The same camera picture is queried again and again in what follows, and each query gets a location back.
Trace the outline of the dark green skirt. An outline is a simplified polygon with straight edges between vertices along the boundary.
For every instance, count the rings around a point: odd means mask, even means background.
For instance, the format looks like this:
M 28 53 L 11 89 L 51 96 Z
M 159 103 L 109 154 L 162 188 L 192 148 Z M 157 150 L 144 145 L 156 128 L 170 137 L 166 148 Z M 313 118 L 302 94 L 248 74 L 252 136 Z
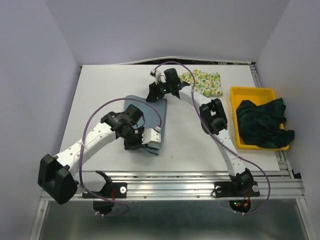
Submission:
M 287 121 L 286 105 L 277 98 L 262 105 L 243 100 L 236 110 L 238 132 L 246 145 L 264 149 L 280 149 L 295 138 L 294 130 L 285 130 L 280 125 Z

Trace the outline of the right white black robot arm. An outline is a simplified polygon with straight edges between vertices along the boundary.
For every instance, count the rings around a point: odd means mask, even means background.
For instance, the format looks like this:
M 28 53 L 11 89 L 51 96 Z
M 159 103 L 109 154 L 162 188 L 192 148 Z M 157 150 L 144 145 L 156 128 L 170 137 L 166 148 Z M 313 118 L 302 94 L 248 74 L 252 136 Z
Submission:
M 157 102 L 166 94 L 172 94 L 178 99 L 192 105 L 200 119 L 204 132 L 215 140 L 227 166 L 229 181 L 214 182 L 211 195 L 214 198 L 258 197 L 259 187 L 253 175 L 243 161 L 238 157 L 237 150 L 228 132 L 228 120 L 222 102 L 210 99 L 195 90 L 195 85 L 182 81 L 175 68 L 170 68 L 162 74 L 153 69 L 150 75 L 155 81 L 149 85 L 147 102 Z

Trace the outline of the lemon print skirt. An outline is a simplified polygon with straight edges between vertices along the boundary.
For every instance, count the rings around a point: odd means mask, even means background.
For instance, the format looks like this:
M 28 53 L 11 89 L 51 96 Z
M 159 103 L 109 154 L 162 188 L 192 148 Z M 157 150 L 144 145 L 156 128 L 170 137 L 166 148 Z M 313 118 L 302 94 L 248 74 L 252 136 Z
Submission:
M 192 72 L 195 78 L 195 90 L 206 97 L 223 96 L 221 75 L 218 72 L 205 72 L 196 69 Z

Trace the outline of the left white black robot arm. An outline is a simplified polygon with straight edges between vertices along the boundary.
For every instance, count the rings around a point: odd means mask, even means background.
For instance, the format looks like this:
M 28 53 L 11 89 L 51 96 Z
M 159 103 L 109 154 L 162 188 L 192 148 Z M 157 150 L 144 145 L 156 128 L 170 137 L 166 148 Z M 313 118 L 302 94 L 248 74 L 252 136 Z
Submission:
M 142 145 L 142 134 L 133 126 L 144 117 L 130 104 L 123 112 L 109 112 L 96 126 L 68 149 L 55 156 L 46 154 L 40 160 L 38 185 L 58 204 L 67 203 L 77 192 L 80 182 L 74 179 L 83 164 L 104 146 L 123 138 L 135 147 Z

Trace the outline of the light blue denim skirt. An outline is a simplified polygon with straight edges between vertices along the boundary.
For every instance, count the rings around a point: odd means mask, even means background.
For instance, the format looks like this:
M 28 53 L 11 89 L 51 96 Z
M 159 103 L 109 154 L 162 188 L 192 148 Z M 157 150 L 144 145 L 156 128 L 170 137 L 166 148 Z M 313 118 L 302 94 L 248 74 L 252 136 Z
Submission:
M 124 110 L 129 105 L 132 104 L 143 112 L 143 117 L 137 122 L 137 125 L 135 125 L 134 128 L 138 128 L 138 129 L 141 127 L 145 127 L 146 129 L 154 128 L 160 123 L 160 119 L 156 111 L 153 110 L 151 107 L 145 105 L 145 103 L 147 103 L 148 105 L 156 109 L 159 115 L 161 116 L 161 120 L 162 120 L 161 130 L 159 131 L 160 137 L 161 137 L 161 143 L 152 143 L 149 146 L 138 148 L 139 150 L 145 151 L 156 157 L 159 156 L 162 145 L 163 145 L 164 137 L 165 137 L 167 100 L 163 98 L 157 102 L 147 102 L 144 98 L 136 95 L 128 95 L 126 96 L 126 98 L 129 100 L 124 101 Z

